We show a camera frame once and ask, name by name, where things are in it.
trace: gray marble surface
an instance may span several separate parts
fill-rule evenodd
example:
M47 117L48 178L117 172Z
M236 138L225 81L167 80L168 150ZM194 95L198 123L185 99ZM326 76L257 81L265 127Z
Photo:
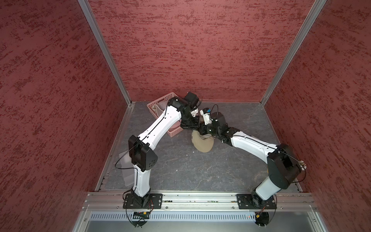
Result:
M154 122L147 103L135 103L129 126L115 151L115 162L119 153L127 151L129 137L138 136ZM278 143L259 103L217 104L219 112L225 116L230 127L238 128L260 140ZM214 103L203 102L199 109L211 109L213 105ZM155 153L158 155L158 161L151 170L152 190L245 192L254 189L267 177L267 165L261 159L217 139L210 152L198 151L192 144L190 130L183 130L172 138L165 134ZM112 168L106 189L129 189L125 186L122 170ZM282 192L298 192L298 189L292 184Z

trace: red textured wall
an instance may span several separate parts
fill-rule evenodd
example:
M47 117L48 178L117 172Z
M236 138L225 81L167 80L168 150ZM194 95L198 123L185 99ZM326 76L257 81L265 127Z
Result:
M135 101L260 101L313 2L89 1Z
M328 0L265 106L334 232L371 231L370 41L370 1Z
M0 231L70 231L125 111L76 0L0 2Z

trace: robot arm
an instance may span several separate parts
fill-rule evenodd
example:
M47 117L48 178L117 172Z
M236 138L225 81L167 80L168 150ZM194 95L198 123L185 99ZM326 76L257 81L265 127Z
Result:
M144 208L148 204L150 171L158 159L153 150L165 132L179 119L183 129L197 130L200 135L211 134L223 143L241 148L268 164L269 176L256 187L250 199L250 203L258 209L262 209L273 194L287 189L301 172L301 165L289 146L278 146L248 136L229 127L220 112L211 114L208 108L200 111L204 118L204 123L200 123L196 115L197 103L198 97L191 92L184 99L173 97L162 115L147 130L138 137L130 137L129 154L137 170L132 195L138 205Z

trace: black mounting plate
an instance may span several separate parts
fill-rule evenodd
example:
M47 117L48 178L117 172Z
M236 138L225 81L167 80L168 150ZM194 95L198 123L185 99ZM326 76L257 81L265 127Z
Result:
M131 193L126 194L123 208L125 209L142 209L142 207L133 201L133 195ZM150 205L148 209L160 209L162 205L162 194L161 193L150 193L148 202Z
M239 209L258 209L253 206L252 203L252 195L251 194L236 194L237 197L237 204ZM271 196L267 200L267 205L265 209L276 209L277 205L273 196Z

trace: beige fabric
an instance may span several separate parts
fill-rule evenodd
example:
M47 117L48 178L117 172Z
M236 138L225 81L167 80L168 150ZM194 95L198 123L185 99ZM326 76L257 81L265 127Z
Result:
M200 135L198 131L192 131L192 143L200 152L209 152L214 145L214 137L211 134Z
M156 112L157 114L157 117L159 117L163 112L166 107L166 102L160 102L158 104L154 104L152 106L152 110ZM171 127L170 127L170 130L173 130L175 128L177 128L178 126L180 126L180 121L177 121L175 122Z

